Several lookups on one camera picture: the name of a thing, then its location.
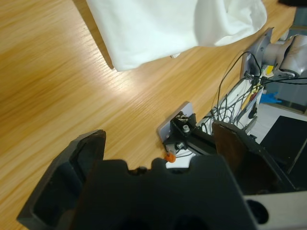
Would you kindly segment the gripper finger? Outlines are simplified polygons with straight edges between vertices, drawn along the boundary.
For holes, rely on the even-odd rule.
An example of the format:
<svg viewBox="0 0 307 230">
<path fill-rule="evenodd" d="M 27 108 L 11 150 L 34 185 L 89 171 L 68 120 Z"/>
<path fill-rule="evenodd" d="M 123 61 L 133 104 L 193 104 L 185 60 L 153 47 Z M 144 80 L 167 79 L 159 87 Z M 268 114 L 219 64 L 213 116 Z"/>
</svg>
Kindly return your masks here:
<svg viewBox="0 0 307 230">
<path fill-rule="evenodd" d="M 94 162 L 104 156 L 106 132 L 78 136 L 51 162 L 17 216 L 28 229 L 56 229 L 75 209 Z"/>
<path fill-rule="evenodd" d="M 246 132 L 233 124 L 215 121 L 212 134 L 245 195 L 294 192 L 295 186 L 276 161 Z"/>
</svg>

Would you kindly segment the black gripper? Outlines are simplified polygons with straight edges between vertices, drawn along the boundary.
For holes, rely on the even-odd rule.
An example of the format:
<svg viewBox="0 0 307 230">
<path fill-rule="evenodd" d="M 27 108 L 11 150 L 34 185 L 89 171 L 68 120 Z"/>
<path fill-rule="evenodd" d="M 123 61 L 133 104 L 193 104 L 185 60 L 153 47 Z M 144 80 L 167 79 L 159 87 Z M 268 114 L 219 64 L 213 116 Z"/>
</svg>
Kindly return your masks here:
<svg viewBox="0 0 307 230">
<path fill-rule="evenodd" d="M 278 0 L 278 2 L 287 6 L 307 6 L 307 0 Z"/>
</svg>

